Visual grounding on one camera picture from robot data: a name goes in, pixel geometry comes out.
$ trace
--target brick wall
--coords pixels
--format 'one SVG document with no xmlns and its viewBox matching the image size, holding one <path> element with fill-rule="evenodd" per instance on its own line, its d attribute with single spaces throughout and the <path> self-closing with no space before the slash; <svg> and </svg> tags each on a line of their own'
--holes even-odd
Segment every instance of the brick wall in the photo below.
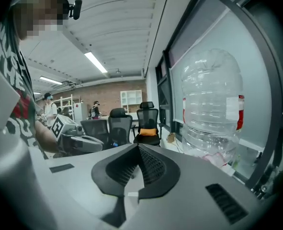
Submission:
<svg viewBox="0 0 283 230">
<path fill-rule="evenodd" d="M 54 94 L 54 100 L 70 97 L 79 97 L 84 103 L 87 104 L 88 110 L 93 106 L 94 101 L 99 101 L 99 111 L 102 115 L 109 115 L 110 111 L 114 108 L 121 107 L 120 91 L 141 90 L 142 101 L 147 101 L 147 87 L 145 80 L 123 81 L 104 83 L 89 87 L 77 88 L 71 91 L 66 91 Z M 43 106 L 42 101 L 37 102 L 38 105 Z M 130 105 L 129 112 L 133 113 L 139 109 L 139 105 Z"/>
</svg>

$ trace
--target white cabinet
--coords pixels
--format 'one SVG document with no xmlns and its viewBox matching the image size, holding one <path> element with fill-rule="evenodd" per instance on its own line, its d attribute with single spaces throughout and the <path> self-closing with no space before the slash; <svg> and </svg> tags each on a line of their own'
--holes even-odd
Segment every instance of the white cabinet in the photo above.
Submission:
<svg viewBox="0 0 283 230">
<path fill-rule="evenodd" d="M 142 103 L 142 92 L 141 90 L 132 90 L 132 91 L 121 91 L 121 106 L 126 105 L 128 110 L 129 105 L 140 105 Z"/>
</svg>

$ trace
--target chair headrest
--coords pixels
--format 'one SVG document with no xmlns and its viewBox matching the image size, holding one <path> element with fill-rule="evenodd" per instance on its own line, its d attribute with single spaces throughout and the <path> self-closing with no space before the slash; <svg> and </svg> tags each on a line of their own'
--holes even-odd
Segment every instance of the chair headrest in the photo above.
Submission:
<svg viewBox="0 0 283 230">
<path fill-rule="evenodd" d="M 126 117 L 124 108 L 115 108 L 111 110 L 109 117 Z"/>
<path fill-rule="evenodd" d="M 140 109 L 149 109 L 149 108 L 154 108 L 153 102 L 142 102 L 140 104 Z"/>
</svg>

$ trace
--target orange cushion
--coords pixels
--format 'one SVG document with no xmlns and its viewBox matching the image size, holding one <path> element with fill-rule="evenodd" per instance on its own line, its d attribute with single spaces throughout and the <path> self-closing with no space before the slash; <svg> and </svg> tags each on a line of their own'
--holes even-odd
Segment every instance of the orange cushion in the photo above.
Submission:
<svg viewBox="0 0 283 230">
<path fill-rule="evenodd" d="M 140 133 L 141 136 L 155 136 L 156 135 L 156 129 L 146 129 L 146 128 L 141 128 Z"/>
</svg>

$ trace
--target black graphic t-shirt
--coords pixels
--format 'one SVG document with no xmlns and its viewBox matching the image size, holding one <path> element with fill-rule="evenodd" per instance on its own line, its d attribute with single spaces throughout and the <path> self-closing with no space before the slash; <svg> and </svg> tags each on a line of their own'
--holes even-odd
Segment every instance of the black graphic t-shirt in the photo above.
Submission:
<svg viewBox="0 0 283 230">
<path fill-rule="evenodd" d="M 18 40 L 12 10 L 9 10 L 0 23 L 0 71 L 20 95 L 20 99 L 7 121 L 6 128 L 9 133 L 20 136 L 28 146 L 37 146 L 34 136 L 36 109 L 32 82 Z"/>
</svg>

